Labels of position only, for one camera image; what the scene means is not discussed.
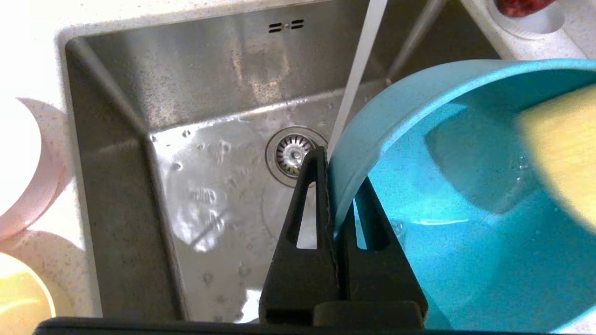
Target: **water droplet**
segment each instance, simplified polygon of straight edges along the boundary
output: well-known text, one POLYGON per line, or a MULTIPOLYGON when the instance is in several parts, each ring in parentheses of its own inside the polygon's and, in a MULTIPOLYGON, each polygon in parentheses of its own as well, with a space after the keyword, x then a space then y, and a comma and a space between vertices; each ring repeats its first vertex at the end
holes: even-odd
POLYGON ((520 156, 519 157, 519 169, 520 170, 526 170, 527 168, 529 168, 530 164, 527 161, 527 157, 526 156, 520 156))
POLYGON ((209 203, 211 203, 211 204, 215 203, 215 200, 217 200, 217 197, 215 196, 215 191, 208 190, 207 193, 209 195, 209 203))
POLYGON ((240 265, 238 266, 238 275, 240 275, 240 277, 246 278, 251 272, 252 270, 246 265, 245 262, 240 262, 240 265))
POLYGON ((236 181, 233 178, 229 178, 226 183, 233 190, 235 190, 236 188, 238 188, 238 184, 236 183, 236 181))
POLYGON ((217 211, 210 209, 209 225, 213 226, 216 231, 223 231, 225 228, 225 221, 219 216, 217 211))
POLYGON ((219 294, 215 297, 215 302, 223 305, 226 302, 226 298, 223 295, 219 294))
POLYGON ((205 286, 211 286, 211 284, 213 283, 213 273, 205 272, 203 274, 203 282, 205 283, 205 286))
POLYGON ((391 228, 393 228, 395 236, 400 237, 403 234, 403 222, 391 222, 391 228))
POLYGON ((232 149, 232 145, 230 143, 227 143, 226 141, 221 141, 219 145, 222 147, 223 153, 227 153, 230 151, 230 149, 232 149))

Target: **teal bowl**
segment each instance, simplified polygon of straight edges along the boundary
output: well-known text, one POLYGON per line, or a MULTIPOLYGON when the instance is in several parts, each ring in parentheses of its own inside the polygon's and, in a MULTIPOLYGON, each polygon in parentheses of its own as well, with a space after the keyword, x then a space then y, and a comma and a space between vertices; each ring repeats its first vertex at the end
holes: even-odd
POLYGON ((551 198, 514 124, 595 82, 592 60, 449 63, 388 87, 346 128, 329 167, 336 225, 369 176, 427 329, 557 331, 596 305, 596 236, 551 198))

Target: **stainless steel sink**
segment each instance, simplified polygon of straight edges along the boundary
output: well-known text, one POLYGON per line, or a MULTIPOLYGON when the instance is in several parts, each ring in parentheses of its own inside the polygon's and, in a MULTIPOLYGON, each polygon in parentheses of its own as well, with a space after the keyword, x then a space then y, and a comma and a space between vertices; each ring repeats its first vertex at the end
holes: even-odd
MULTIPOLYGON (((352 114, 386 87, 423 6, 390 1, 352 114)), ((293 176, 330 136, 366 8, 324 1, 67 44, 105 317, 256 317, 293 176)), ((401 74, 471 58, 498 55, 449 1, 401 74)), ((306 207, 309 248, 311 195, 306 207)))

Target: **white container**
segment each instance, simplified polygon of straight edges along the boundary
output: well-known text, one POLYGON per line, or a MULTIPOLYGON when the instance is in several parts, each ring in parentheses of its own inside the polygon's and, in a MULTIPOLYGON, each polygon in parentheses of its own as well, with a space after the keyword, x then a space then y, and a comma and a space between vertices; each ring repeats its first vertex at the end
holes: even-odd
POLYGON ((0 98, 0 240, 25 229, 54 197, 60 170, 31 112, 0 98))
POLYGON ((507 17, 496 7, 495 0, 488 0, 486 6, 492 19, 510 34, 523 39, 543 39, 559 31, 565 23, 563 7, 558 2, 525 17, 507 17))

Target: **drain strainer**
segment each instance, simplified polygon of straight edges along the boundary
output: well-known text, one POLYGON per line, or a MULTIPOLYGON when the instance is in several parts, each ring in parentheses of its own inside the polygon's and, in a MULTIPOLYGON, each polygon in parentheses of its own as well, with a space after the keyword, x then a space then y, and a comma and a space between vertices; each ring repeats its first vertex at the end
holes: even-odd
POLYGON ((310 151, 327 141, 317 132, 304 127, 280 130, 269 140, 265 153, 267 167, 275 179, 289 187, 296 186, 302 161, 310 151))
POLYGON ((277 144, 275 162, 279 169, 292 178, 297 178, 306 154, 315 148, 315 144, 300 134, 290 134, 277 144))

